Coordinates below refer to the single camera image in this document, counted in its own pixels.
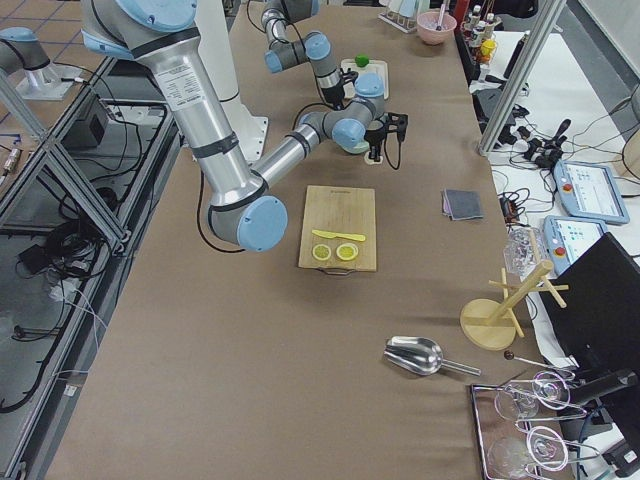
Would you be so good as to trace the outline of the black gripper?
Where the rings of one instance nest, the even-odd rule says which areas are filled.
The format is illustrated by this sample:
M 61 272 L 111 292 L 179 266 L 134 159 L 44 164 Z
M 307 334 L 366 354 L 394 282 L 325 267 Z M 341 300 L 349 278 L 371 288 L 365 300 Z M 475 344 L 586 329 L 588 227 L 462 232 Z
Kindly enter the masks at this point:
M 345 93 L 343 87 L 330 87 L 327 89 L 327 103 L 334 110 L 344 109 Z
M 387 127 L 380 124 L 375 128 L 366 130 L 364 140 L 369 144 L 369 155 L 380 156 L 383 150 L 383 143 L 387 138 Z

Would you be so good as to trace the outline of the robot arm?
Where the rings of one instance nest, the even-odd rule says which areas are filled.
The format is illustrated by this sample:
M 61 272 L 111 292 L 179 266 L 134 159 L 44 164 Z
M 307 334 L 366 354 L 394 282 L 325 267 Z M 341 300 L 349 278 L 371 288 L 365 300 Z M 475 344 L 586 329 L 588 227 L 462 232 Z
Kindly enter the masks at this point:
M 309 63 L 321 98 L 334 110 L 342 110 L 345 80 L 328 37 L 320 31 L 311 31 L 297 40 L 287 36 L 288 27 L 296 30 L 296 24 L 315 16 L 319 7 L 318 1 L 267 1 L 261 15 L 268 40 L 264 60 L 271 73 Z
M 270 153 L 249 163 L 214 89 L 207 65 L 231 67 L 227 24 L 219 8 L 195 1 L 84 1 L 82 34 L 87 49 L 135 61 L 153 75 L 202 174 L 212 188 L 207 221 L 213 234 L 245 250 L 267 251 L 283 237 L 288 214 L 270 195 L 272 184 L 331 139 L 345 150 L 365 140 L 386 116 L 384 81 L 355 74 L 355 95 L 345 103 L 344 76 L 328 38 L 318 32 L 290 41 L 286 29 L 316 15 L 315 1 L 268 1 L 261 24 L 269 40 L 266 63 L 273 72 L 309 63 L 332 108 L 303 116 Z

